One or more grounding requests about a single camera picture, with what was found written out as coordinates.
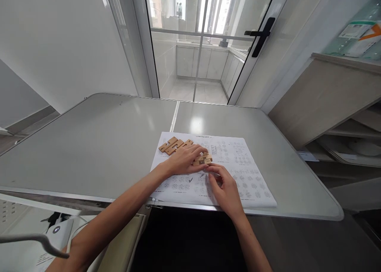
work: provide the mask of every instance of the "black door handle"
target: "black door handle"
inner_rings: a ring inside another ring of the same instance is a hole
[[[253,58],[258,57],[259,52],[261,51],[261,49],[262,49],[262,47],[266,41],[266,38],[270,35],[270,30],[271,30],[271,27],[273,26],[274,22],[275,22],[275,18],[270,17],[267,20],[266,25],[263,28],[263,31],[245,31],[246,36],[259,37],[258,44],[256,45],[256,47],[253,51],[253,55],[252,55]]]

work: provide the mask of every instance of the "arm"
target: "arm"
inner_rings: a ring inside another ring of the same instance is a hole
[[[191,164],[201,152],[207,151],[200,145],[189,145],[178,149],[169,159],[159,164],[90,221],[73,238],[70,257],[56,258],[46,271],[87,271],[99,253],[127,225],[164,180],[175,174],[189,174],[206,169],[208,165],[191,166]]]
[[[219,175],[216,177],[214,174],[210,173],[209,182],[218,204],[231,218],[235,229],[237,230],[239,243],[241,244],[248,271],[272,271],[270,263],[255,237],[251,225],[243,211],[235,180],[224,166],[211,164],[206,170]],[[219,187],[216,180],[222,183],[221,187]]]

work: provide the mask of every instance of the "black floor mat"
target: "black floor mat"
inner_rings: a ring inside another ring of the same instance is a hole
[[[224,212],[152,208],[132,271],[247,271]]]

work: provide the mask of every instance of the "hand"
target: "hand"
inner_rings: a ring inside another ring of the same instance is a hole
[[[210,164],[206,170],[220,175],[215,177],[214,174],[209,173],[209,182],[212,186],[213,194],[223,211],[226,212],[234,223],[240,218],[246,217],[239,197],[237,184],[225,167],[218,164]],[[219,187],[217,181],[222,182],[221,187]]]
[[[198,144],[181,147],[180,149],[177,149],[176,152],[174,152],[171,157],[168,160],[164,161],[162,164],[168,171],[169,176],[196,173],[208,167],[206,164],[199,166],[191,165],[193,160],[199,156],[201,152],[207,153],[208,150]]]

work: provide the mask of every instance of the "gray table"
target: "gray table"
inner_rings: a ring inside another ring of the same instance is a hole
[[[0,190],[111,202],[148,174],[162,131],[245,138],[278,203],[277,208],[248,208],[248,214],[344,216],[261,110],[111,94],[90,96],[1,155]]]

